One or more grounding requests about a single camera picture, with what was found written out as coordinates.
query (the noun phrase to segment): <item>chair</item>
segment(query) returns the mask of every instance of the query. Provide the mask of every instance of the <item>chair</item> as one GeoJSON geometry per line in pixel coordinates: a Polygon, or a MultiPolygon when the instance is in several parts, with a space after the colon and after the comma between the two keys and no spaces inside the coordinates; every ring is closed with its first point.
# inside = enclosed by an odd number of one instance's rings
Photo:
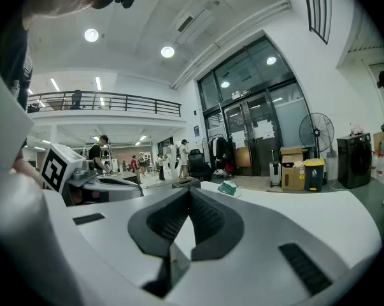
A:
{"type": "Polygon", "coordinates": [[[211,168],[204,160],[204,154],[200,150],[191,150],[188,155],[190,163],[190,176],[193,178],[211,180],[211,168]]]}
{"type": "Polygon", "coordinates": [[[82,102],[82,92],[81,90],[75,90],[75,93],[71,96],[71,110],[81,110],[80,105],[82,102]]]}

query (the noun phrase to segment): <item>floor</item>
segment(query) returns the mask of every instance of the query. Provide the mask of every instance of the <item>floor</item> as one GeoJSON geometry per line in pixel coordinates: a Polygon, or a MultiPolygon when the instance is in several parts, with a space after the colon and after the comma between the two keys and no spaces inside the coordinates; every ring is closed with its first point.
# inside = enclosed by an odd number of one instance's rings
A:
{"type": "MultiPolygon", "coordinates": [[[[270,188],[269,178],[267,177],[245,177],[235,176],[231,179],[239,187],[251,189],[255,191],[271,191],[275,193],[295,193],[295,194],[317,194],[308,191],[286,191],[281,187],[270,188]]],[[[221,184],[224,178],[215,178],[211,180],[217,184],[221,184]]],[[[148,187],[143,190],[145,196],[161,193],[172,188],[172,182],[166,181],[160,183],[158,186],[148,187]]],[[[334,192],[335,189],[344,189],[344,187],[338,181],[328,182],[322,187],[321,193],[334,192]]],[[[349,191],[356,196],[357,199],[363,204],[363,206],[370,213],[371,217],[375,221],[381,238],[384,237],[384,205],[382,201],[384,199],[384,185],[378,182],[376,179],[371,179],[370,183],[365,186],[349,189],[349,191]]]]}

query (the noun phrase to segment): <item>black rubber pad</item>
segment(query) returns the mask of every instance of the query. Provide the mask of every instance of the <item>black rubber pad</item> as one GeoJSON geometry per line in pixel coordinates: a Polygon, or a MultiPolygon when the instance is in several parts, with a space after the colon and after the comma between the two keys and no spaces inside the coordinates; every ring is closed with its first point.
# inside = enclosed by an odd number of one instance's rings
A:
{"type": "Polygon", "coordinates": [[[279,248],[312,296],[332,284],[332,281],[297,244],[285,244],[279,248]]]}
{"type": "Polygon", "coordinates": [[[90,223],[101,219],[105,219],[105,216],[103,216],[101,213],[95,213],[83,217],[75,217],[73,221],[77,226],[79,226],[81,224],[90,223]]]}

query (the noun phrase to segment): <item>white table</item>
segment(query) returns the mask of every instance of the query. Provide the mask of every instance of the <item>white table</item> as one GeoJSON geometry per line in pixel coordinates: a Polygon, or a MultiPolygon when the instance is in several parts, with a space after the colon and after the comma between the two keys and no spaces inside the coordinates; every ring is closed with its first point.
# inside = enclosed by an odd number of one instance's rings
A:
{"type": "MultiPolygon", "coordinates": [[[[216,193],[218,186],[212,182],[201,183],[202,189],[216,193]]],[[[350,268],[381,248],[380,234],[372,217],[348,191],[287,194],[242,189],[238,200],[285,215],[328,245],[350,268]]],[[[195,244],[193,224],[189,218],[175,243],[190,258],[190,251],[195,244]]]]}

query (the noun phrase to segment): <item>washing machine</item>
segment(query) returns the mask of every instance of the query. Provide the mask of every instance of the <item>washing machine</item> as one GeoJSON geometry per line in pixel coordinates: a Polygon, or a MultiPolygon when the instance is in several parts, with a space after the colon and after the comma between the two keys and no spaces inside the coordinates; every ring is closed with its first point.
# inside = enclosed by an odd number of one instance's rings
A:
{"type": "Polygon", "coordinates": [[[338,138],[339,182],[346,188],[367,185],[371,176],[371,135],[338,138]]]}

